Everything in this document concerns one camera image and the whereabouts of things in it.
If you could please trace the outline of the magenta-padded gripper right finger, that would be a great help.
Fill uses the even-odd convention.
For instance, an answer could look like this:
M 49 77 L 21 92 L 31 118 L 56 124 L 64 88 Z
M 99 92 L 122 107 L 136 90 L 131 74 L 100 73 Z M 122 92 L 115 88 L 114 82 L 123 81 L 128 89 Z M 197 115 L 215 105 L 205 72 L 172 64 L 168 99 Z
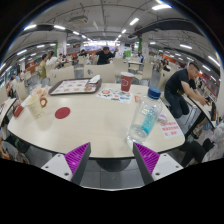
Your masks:
M 145 185 L 182 169 L 167 153 L 156 153 L 138 143 L 133 144 L 133 154 Z

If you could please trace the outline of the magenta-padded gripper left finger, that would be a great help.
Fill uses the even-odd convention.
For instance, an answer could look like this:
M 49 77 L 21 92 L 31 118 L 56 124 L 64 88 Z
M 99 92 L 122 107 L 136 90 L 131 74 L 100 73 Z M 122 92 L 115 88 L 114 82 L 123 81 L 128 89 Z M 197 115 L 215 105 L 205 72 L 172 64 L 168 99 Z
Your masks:
M 81 183 L 89 155 L 91 143 L 85 143 L 67 154 L 56 154 L 42 169 L 68 180 L 76 185 Z

